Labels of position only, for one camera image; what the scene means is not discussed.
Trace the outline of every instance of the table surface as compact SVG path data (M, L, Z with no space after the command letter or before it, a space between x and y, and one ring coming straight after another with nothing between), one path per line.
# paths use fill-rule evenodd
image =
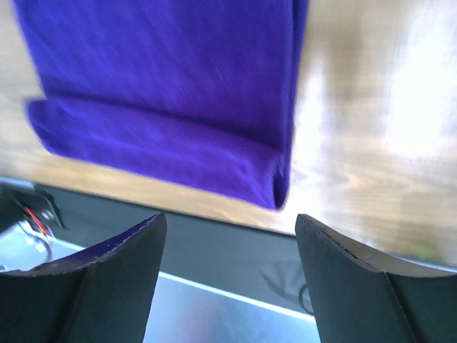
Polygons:
M293 234L298 213L386 252L457 264L455 0L311 1L291 190L279 212L52 156L23 103L42 96L0 0L0 175Z

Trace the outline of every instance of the wooden table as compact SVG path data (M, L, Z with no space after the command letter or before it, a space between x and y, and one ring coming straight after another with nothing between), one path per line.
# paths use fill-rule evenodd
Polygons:
M293 234L298 213L387 252L457 264L457 3L311 0L292 185L279 212L47 153L42 96L0 0L0 175Z

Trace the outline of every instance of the cloth fold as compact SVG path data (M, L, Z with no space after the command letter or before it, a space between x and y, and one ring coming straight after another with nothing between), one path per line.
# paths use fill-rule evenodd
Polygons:
M14 0L52 153L282 206L306 0Z

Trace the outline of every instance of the folded cloth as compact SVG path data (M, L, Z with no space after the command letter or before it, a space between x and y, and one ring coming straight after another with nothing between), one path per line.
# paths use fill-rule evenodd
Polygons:
M306 0L14 3L50 152L282 206Z

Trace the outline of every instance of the red wire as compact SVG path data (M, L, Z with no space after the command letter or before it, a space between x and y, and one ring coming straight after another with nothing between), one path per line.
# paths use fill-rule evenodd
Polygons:
M44 227L44 225L40 222L40 219L38 219L38 217L35 215L35 213L33 213L32 210L30 208L28 208L27 206L24 206L24 211L31 217L31 220L34 221L34 223L37 225L37 227L39 228L41 233L44 234L45 236L48 236L49 232L48 232L47 228Z

